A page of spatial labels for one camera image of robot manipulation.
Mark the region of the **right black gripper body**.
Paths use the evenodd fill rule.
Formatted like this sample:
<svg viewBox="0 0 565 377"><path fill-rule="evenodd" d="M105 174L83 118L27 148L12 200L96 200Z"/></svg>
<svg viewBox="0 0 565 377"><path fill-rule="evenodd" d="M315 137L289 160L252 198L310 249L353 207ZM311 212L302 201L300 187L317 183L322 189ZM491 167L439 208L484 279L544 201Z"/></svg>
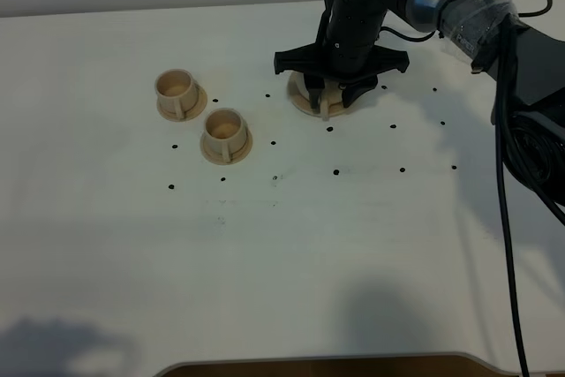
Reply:
<svg viewBox="0 0 565 377"><path fill-rule="evenodd" d="M316 40L275 53L275 73L301 72L342 84L355 84L383 72L405 72L405 51L375 44L387 8L379 0L324 0Z"/></svg>

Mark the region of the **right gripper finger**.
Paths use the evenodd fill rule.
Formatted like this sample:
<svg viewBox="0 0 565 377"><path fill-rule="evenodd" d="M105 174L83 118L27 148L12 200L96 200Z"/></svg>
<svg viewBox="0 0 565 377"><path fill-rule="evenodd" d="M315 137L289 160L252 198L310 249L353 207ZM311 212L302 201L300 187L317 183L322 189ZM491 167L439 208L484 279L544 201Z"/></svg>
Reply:
<svg viewBox="0 0 565 377"><path fill-rule="evenodd" d="M304 74L305 89L311 109L320 107L320 98L324 90L324 79L318 76Z"/></svg>
<svg viewBox="0 0 565 377"><path fill-rule="evenodd" d="M375 89L378 85L378 77L355 77L340 79L338 86L342 90L342 103L344 108L349 108L360 96Z"/></svg>

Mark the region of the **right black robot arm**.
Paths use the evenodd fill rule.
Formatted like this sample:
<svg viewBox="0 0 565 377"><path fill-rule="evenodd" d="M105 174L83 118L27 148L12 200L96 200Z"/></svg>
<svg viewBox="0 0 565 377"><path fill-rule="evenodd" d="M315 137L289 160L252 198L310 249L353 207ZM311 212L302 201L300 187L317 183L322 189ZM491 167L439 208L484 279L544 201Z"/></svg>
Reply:
<svg viewBox="0 0 565 377"><path fill-rule="evenodd" d="M497 84L493 121L502 158L523 185L564 201L564 44L524 23L511 0L324 0L316 41L278 52L276 73L303 76L307 106L318 111L328 82L349 107L384 72L406 71L406 52L377 45L388 13L430 37L441 34Z"/></svg>

